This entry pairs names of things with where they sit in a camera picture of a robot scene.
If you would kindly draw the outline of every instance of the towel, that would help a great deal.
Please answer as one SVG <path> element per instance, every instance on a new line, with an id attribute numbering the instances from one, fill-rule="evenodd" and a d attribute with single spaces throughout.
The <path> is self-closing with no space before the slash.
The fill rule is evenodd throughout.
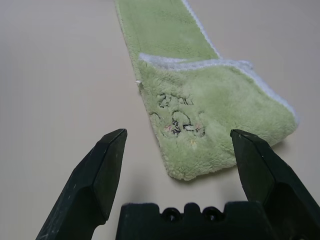
<path id="1" fill-rule="evenodd" d="M 116 9 L 171 177 L 234 166 L 231 129 L 272 146 L 298 127 L 294 109 L 249 62 L 220 56 L 186 0 L 116 0 Z"/>

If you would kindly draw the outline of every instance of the white surface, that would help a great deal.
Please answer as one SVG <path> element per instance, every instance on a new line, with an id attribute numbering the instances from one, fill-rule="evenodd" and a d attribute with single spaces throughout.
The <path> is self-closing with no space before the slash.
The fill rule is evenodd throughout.
<path id="1" fill-rule="evenodd" d="M 320 203 L 320 2 L 190 5 L 222 56 L 252 62 L 295 107 L 300 127 L 275 150 Z M 167 176 L 111 0 L 0 1 L 1 239 L 35 239 L 74 167 L 118 128 L 128 129 L 122 173 L 94 240 L 115 239 L 126 202 L 223 210 L 246 199 L 236 168 L 188 183 Z"/>

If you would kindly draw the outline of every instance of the green towel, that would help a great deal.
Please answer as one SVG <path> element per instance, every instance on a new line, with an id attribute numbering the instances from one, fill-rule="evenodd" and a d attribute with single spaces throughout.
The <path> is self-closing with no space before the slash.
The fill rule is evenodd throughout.
<path id="1" fill-rule="evenodd" d="M 295 131 L 294 109 L 250 63 L 220 57 L 186 0 L 116 0 L 116 8 L 171 177 L 234 166 L 231 129 L 270 145 Z"/>

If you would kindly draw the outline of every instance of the white trim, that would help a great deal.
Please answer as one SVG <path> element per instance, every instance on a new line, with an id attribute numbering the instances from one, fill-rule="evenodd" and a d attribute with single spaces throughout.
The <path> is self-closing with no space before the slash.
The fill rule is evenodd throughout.
<path id="1" fill-rule="evenodd" d="M 171 57 L 165 57 L 165 56 L 155 56 L 155 55 L 149 55 L 141 52 L 139 54 L 139 58 L 144 60 L 147 63 L 150 62 L 161 62 L 161 63 L 168 63 L 168 64 L 173 64 L 173 63 L 180 63 L 187 61 L 187 59 L 183 58 L 171 58 Z"/>
<path id="2" fill-rule="evenodd" d="M 195 20 L 197 26 L 199 27 L 201 33 L 203 34 L 205 40 L 208 42 L 208 44 L 210 45 L 210 47 L 215 51 L 216 55 L 218 56 L 219 59 L 222 59 L 220 53 L 217 51 L 217 49 L 214 47 L 213 43 L 211 42 L 210 38 L 208 37 L 206 30 L 204 28 L 204 26 L 202 26 L 200 20 L 198 19 L 197 15 L 195 14 L 195 12 L 192 10 L 190 4 L 188 3 L 187 0 L 182 0 L 182 3 L 184 4 L 185 8 L 188 10 L 188 12 L 191 14 L 191 16 L 193 17 L 193 19 Z"/>
<path id="3" fill-rule="evenodd" d="M 235 67 L 238 70 L 240 70 L 243 74 L 253 79 L 256 85 L 260 89 L 262 89 L 270 98 L 276 100 L 278 103 L 285 106 L 293 114 L 297 125 L 300 122 L 295 109 L 291 105 L 289 105 L 289 103 L 285 99 L 283 99 L 281 96 L 276 94 L 253 71 L 253 66 L 248 61 L 235 61 L 235 60 L 228 60 L 228 59 L 210 59 L 210 60 L 203 60 L 203 61 L 196 61 L 196 62 L 179 63 L 183 61 L 180 58 L 169 58 L 170 61 L 168 61 L 167 57 L 163 58 L 161 56 L 153 56 L 145 53 L 140 53 L 139 59 L 153 65 L 154 67 L 166 69 L 169 71 L 175 71 L 175 72 L 197 70 L 197 69 L 214 67 L 214 66 Z"/>

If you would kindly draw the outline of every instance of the folded towel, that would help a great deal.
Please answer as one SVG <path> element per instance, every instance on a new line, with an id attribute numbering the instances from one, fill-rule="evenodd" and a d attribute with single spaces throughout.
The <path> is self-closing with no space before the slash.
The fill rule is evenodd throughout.
<path id="1" fill-rule="evenodd" d="M 231 129 L 270 145 L 295 131 L 294 109 L 249 62 L 221 58 L 186 0 L 116 0 L 116 8 L 171 177 L 234 166 Z"/>

